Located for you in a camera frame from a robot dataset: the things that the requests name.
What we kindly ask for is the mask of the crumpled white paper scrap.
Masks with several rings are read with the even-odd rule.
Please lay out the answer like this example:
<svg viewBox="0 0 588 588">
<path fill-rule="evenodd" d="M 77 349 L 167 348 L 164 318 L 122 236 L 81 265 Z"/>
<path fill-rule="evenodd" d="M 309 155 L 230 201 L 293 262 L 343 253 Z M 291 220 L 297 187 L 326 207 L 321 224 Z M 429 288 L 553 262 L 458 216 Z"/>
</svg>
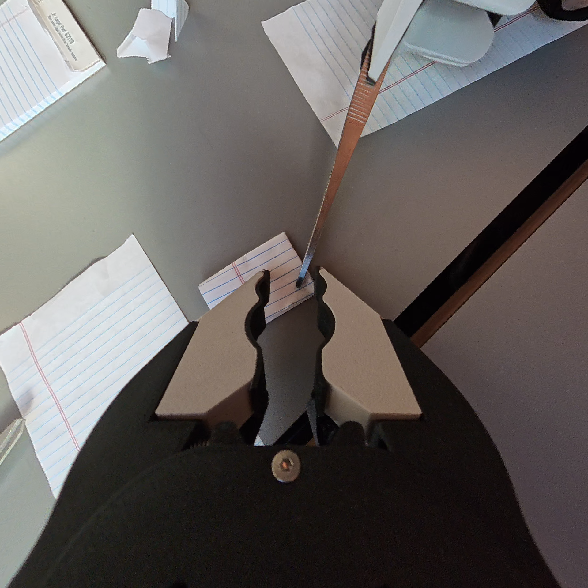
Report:
<svg viewBox="0 0 588 588">
<path fill-rule="evenodd" d="M 128 36 L 116 50 L 119 58 L 144 57 L 155 63 L 171 57 L 168 54 L 172 19 L 165 13 L 142 8 Z"/>
</svg>

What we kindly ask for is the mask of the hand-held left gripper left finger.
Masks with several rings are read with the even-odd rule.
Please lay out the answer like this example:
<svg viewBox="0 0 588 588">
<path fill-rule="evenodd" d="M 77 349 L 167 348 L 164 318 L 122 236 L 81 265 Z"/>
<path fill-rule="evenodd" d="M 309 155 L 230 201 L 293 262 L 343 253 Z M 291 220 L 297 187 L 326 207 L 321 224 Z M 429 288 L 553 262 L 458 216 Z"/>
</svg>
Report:
<svg viewBox="0 0 588 588">
<path fill-rule="evenodd" d="M 202 316 L 155 415 L 201 420 L 210 432 L 232 422 L 255 442 L 269 400 L 258 344 L 269 295 L 270 272 L 261 270 Z"/>
</svg>

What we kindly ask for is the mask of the lined paper sheet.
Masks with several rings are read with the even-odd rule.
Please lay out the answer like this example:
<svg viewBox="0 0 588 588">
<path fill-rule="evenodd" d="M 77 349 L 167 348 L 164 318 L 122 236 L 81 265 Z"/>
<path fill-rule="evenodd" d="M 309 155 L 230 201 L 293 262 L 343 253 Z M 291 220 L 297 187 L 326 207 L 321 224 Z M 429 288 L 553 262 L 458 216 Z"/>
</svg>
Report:
<svg viewBox="0 0 588 588">
<path fill-rule="evenodd" d="M 301 260 L 285 232 L 239 257 L 199 285 L 199 291 L 211 309 L 263 270 L 270 273 L 270 296 L 265 305 L 266 323 L 280 317 L 314 295 L 314 282 L 307 273 L 302 286 L 296 287 Z"/>
<path fill-rule="evenodd" d="M 381 1 L 305 1 L 262 23 L 334 144 Z M 463 67 L 405 52 L 390 65 L 362 136 L 392 125 L 587 24 L 547 17 L 537 4 L 502 16 L 485 55 Z"/>
<path fill-rule="evenodd" d="M 55 497 L 114 398 L 187 324 L 132 235 L 1 335 L 1 367 Z"/>
</svg>

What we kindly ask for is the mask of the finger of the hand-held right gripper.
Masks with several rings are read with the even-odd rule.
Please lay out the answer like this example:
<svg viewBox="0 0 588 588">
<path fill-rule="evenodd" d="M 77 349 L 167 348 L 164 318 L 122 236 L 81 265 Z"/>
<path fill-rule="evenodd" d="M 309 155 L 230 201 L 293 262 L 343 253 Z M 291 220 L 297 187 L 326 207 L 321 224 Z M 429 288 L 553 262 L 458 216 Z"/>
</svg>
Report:
<svg viewBox="0 0 588 588">
<path fill-rule="evenodd" d="M 388 66 L 422 1 L 383 1 L 371 37 L 367 81 L 374 85 Z"/>
</svg>

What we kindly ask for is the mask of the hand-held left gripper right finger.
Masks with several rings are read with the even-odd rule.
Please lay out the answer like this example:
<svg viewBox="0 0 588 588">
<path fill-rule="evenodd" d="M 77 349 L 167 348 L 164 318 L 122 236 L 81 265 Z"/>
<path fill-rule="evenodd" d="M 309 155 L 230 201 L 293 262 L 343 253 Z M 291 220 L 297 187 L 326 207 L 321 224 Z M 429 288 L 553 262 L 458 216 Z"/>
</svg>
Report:
<svg viewBox="0 0 588 588">
<path fill-rule="evenodd" d="M 325 268 L 314 272 L 317 324 L 310 424 L 317 445 L 345 423 L 361 425 L 367 442 L 381 422 L 417 422 L 422 409 L 384 320 Z"/>
</svg>

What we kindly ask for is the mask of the grey orange scissors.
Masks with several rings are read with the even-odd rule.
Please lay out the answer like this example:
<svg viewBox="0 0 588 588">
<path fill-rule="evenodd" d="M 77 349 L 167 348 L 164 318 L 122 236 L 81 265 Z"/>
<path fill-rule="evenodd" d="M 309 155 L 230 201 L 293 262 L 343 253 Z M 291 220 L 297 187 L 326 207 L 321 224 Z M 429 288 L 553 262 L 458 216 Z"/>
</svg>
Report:
<svg viewBox="0 0 588 588">
<path fill-rule="evenodd" d="M 25 430 L 25 419 L 18 418 L 12 421 L 1 433 L 1 457 L 0 464 L 4 462 L 11 450 L 18 443 Z"/>
</svg>

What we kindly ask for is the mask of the white lined notepad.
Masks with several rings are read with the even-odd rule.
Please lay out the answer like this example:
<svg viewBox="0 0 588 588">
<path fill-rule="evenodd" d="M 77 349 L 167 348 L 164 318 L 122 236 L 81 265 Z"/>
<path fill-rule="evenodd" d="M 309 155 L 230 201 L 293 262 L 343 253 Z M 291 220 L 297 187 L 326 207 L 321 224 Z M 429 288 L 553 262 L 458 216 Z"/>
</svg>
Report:
<svg viewBox="0 0 588 588">
<path fill-rule="evenodd" d="M 4 1 L 1 140 L 104 66 L 64 1 Z"/>
</svg>

